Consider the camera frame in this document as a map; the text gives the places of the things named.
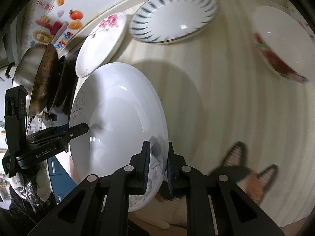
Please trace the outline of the gloved left hand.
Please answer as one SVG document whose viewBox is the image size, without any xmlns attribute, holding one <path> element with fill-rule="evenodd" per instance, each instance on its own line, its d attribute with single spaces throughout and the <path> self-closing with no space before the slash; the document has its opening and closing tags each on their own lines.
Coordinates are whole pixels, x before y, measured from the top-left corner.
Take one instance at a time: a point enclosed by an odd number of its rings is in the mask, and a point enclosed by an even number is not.
<svg viewBox="0 0 315 236">
<path fill-rule="evenodd" d="M 16 173 L 15 176 L 8 179 L 11 187 L 19 197 L 27 200 L 27 198 L 40 199 L 47 202 L 51 195 L 51 184 L 47 170 L 47 161 L 39 163 L 37 174 L 28 178 L 26 175 Z"/>
</svg>

